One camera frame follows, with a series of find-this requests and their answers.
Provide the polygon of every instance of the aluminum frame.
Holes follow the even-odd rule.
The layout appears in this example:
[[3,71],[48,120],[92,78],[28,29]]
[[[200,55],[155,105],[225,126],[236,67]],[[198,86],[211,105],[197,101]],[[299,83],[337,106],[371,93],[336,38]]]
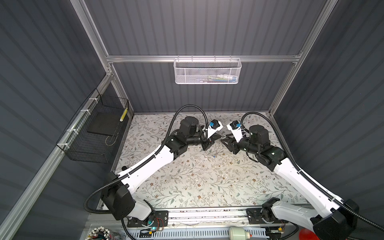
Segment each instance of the aluminum frame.
[[297,63],[300,55],[276,55],[276,56],[107,56],[109,63],[173,63],[177,61],[219,61],[227,62],[241,59],[243,63],[274,63],[289,62]]
[[[91,13],[88,10],[87,5],[84,0],[71,0],[71,4],[75,9],[77,16],[80,19],[81,24],[83,25],[85,32],[88,35],[89,40],[92,43],[93,48],[95,49],[101,64],[104,67],[106,73],[112,72],[115,76],[114,80],[111,82],[113,88],[116,91],[116,94],[119,98],[126,98],[129,100],[128,95],[126,94],[124,87],[120,81],[120,78],[115,70],[115,68],[110,64],[106,57],[108,56],[108,51],[101,39],[99,31],[96,28],[96,25],[92,19]],[[134,109],[132,108],[131,102],[129,102],[130,117],[133,117]]]
[[304,42],[304,45],[301,49],[301,55],[299,61],[294,64],[290,71],[288,72],[281,88],[277,92],[277,95],[275,99],[273,100],[271,107],[269,108],[269,112],[274,115],[276,113],[277,108],[279,107],[281,101],[283,100],[283,97],[288,91],[288,88],[291,86],[294,78],[296,77],[297,73],[299,72],[301,66],[303,65],[305,59],[308,56],[308,53],[311,51],[311,48],[316,41],[317,37],[319,36],[322,28],[324,27],[325,23],[327,22],[329,16],[331,15],[331,12],[333,11],[334,7],[336,6],[338,0],[327,0],[327,2],[324,4],[323,9],[321,10],[319,16],[316,19],[315,24],[313,25],[313,28],[311,29],[307,39]]
[[[82,110],[88,109],[94,99],[99,95],[99,93],[105,92],[109,83],[111,82],[111,79],[112,74],[108,73],[105,75],[103,80],[97,86],[97,91],[93,91],[92,95],[89,97]],[[85,114],[85,111],[79,112],[79,114],[71,123],[69,129],[73,129],[78,124],[83,114]],[[66,142],[70,135],[70,131],[66,131],[60,139],[60,142]],[[25,189],[19,200],[16,202],[7,217],[0,225],[0,240],[10,240],[13,238],[20,225],[23,223],[25,217],[28,215],[29,211],[40,196],[44,187],[51,179],[51,176],[55,172],[56,168],[59,166],[64,155],[65,153],[58,146],[55,146],[40,170],[36,173],[28,187]]]

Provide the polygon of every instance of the black bracket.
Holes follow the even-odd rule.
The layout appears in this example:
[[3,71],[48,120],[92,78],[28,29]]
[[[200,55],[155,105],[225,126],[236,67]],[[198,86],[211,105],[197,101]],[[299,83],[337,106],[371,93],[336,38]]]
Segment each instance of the black bracket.
[[150,226],[146,226],[145,220],[141,221],[135,217],[127,217],[127,227],[166,227],[168,225],[168,211],[155,211],[154,214],[155,217]]
[[[267,223],[263,220],[263,216],[262,216],[261,211],[262,211],[262,208],[246,209],[249,224],[265,224],[265,223]],[[288,221],[276,219],[270,223],[288,223]]]

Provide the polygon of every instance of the white bottle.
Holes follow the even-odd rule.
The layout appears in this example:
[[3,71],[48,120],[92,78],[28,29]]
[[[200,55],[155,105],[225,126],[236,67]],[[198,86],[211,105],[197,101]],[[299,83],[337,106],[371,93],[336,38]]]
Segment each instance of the white bottle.
[[246,240],[250,239],[252,235],[245,231],[242,227],[230,227],[229,239],[230,240]]

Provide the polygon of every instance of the colorful wires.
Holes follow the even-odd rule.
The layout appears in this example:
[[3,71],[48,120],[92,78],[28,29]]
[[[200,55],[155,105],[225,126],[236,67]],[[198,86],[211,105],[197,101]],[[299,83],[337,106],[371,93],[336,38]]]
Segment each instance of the colorful wires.
[[89,232],[85,240],[121,240],[122,237],[119,233],[113,232],[102,226],[95,228]]

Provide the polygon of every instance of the red wire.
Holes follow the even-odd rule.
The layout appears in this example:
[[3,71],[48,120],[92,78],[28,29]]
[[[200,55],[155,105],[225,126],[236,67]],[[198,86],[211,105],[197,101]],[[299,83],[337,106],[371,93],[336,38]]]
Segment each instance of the red wire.
[[160,219],[161,220],[161,222],[163,223],[163,227],[164,227],[164,222],[163,222],[163,220],[162,219]]

